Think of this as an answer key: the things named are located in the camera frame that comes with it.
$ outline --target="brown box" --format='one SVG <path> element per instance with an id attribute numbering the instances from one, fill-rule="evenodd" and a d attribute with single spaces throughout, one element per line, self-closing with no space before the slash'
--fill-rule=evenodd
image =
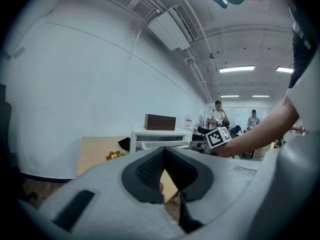
<path id="1" fill-rule="evenodd" d="M 174 131 L 176 118 L 156 114 L 145 114 L 144 128 L 146 130 Z"/>

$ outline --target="air conditioner unit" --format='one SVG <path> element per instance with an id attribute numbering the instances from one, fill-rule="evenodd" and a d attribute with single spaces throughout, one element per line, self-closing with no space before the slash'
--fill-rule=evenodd
<path id="1" fill-rule="evenodd" d="M 189 15 L 181 4 L 176 4 L 153 19 L 148 28 L 169 48 L 170 51 L 190 47 L 198 33 Z"/>

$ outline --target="office chair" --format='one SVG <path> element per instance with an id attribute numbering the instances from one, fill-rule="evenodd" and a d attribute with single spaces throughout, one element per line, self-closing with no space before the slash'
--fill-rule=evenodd
<path id="1" fill-rule="evenodd" d="M 18 156 L 16 153 L 11 153 L 9 149 L 8 132 L 11 112 L 11 105 L 6 102 L 6 86 L 0 84 L 0 140 L 4 147 L 4 159 L 7 160 L 7 163 L 10 166 L 9 178 L 13 182 L 11 190 L 17 198 L 27 202 L 32 197 L 37 199 L 38 196 L 34 192 L 30 194 L 25 193 L 23 189 L 24 177 L 18 166 Z"/>

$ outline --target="floor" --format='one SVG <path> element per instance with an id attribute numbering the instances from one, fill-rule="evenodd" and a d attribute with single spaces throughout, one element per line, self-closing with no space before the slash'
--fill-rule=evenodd
<path id="1" fill-rule="evenodd" d="M 262 161 L 265 156 L 265 153 L 269 149 L 270 149 L 270 145 L 256 150 L 254 152 L 253 160 Z M 37 181 L 37 180 L 26 178 L 23 187 L 26 194 L 29 194 L 33 191 L 38 195 L 37 199 L 31 198 L 31 200 L 28 202 L 30 205 L 38 209 L 44 200 L 46 200 L 50 195 L 52 195 L 56 190 L 61 188 L 63 185 L 64 183 L 50 183 L 50 182 Z M 173 220 L 175 220 L 176 222 L 179 222 L 179 215 L 180 215 L 179 195 L 169 200 L 164 205 L 164 208 Z"/>

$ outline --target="ceiling light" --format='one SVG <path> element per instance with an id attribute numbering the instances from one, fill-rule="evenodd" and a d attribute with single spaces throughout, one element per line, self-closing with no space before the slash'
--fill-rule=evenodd
<path id="1" fill-rule="evenodd" d="M 234 71 L 252 71 L 255 66 L 237 66 L 237 67 L 226 67 L 220 68 L 220 73 L 234 72 Z"/>
<path id="2" fill-rule="evenodd" d="M 294 70 L 293 70 L 292 68 L 286 68 L 286 67 L 280 67 L 280 66 L 279 66 L 276 71 L 292 74 L 292 72 L 293 72 Z"/>
<path id="3" fill-rule="evenodd" d="M 252 95 L 253 98 L 269 98 L 269 95 Z"/>
<path id="4" fill-rule="evenodd" d="M 239 97 L 239 95 L 221 95 L 221 98 Z"/>

